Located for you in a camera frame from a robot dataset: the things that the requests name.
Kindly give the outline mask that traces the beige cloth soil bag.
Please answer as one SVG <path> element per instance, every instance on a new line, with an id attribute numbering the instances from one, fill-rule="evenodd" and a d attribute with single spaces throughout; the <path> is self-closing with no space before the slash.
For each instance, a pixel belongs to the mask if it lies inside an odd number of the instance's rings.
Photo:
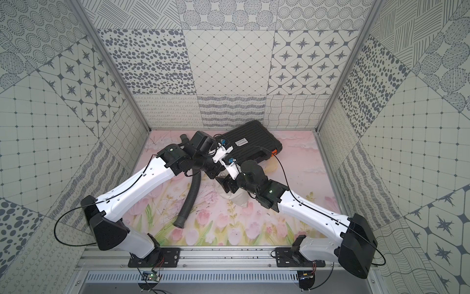
<path id="1" fill-rule="evenodd" d="M 222 198 L 230 201 L 232 204 L 235 204 L 242 208 L 245 208 L 248 205 L 248 200 L 250 199 L 250 197 L 248 196 L 248 193 L 243 189 L 238 189 L 235 193 L 232 193 L 225 192 L 223 187 L 219 186 L 217 188 L 217 191 Z"/>

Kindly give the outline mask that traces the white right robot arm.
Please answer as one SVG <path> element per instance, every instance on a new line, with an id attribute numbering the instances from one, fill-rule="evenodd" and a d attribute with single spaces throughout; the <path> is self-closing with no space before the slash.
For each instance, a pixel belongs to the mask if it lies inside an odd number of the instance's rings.
<path id="1" fill-rule="evenodd" d="M 226 192 L 243 189 L 264 208 L 296 218 L 328 238 L 316 242 L 302 237 L 293 244 L 295 254 L 314 261 L 337 262 L 357 278 L 368 277 L 377 252 L 377 241 L 368 221 L 360 214 L 347 216 L 318 206 L 295 193 L 286 184 L 269 179 L 254 160 L 238 166 L 219 164 L 228 172 L 220 180 Z"/>

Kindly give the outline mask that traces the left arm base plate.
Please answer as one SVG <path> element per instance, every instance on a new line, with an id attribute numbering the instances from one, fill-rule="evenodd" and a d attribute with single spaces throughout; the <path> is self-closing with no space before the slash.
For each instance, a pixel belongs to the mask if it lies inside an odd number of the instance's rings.
<path id="1" fill-rule="evenodd" d="M 179 262 L 181 248 L 160 247 L 153 250 L 147 257 L 138 258 L 131 254 L 129 268 L 176 268 Z"/>

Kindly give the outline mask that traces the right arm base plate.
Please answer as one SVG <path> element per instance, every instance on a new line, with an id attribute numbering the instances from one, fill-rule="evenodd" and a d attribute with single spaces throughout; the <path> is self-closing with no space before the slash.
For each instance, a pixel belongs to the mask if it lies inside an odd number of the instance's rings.
<path id="1" fill-rule="evenodd" d="M 324 260 L 307 260 L 298 252 L 294 252 L 290 247 L 277 247 L 271 252 L 271 257 L 275 259 L 278 268 L 313 268 L 315 265 L 324 268 L 326 262 Z"/>

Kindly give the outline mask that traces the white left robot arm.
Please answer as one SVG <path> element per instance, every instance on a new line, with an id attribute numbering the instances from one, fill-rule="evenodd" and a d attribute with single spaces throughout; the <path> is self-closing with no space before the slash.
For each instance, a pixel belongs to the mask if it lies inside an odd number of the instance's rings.
<path id="1" fill-rule="evenodd" d="M 97 247 L 101 251 L 127 251 L 133 258 L 144 260 L 158 258 L 160 246 L 154 237 L 128 227 L 123 216 L 155 188 L 181 173 L 217 176 L 223 167 L 220 160 L 232 150 L 226 140 L 216 140 L 202 131 L 192 138 L 182 135 L 181 143 L 172 143 L 152 155 L 147 166 L 119 186 L 97 198 L 85 197 L 81 206 Z"/>

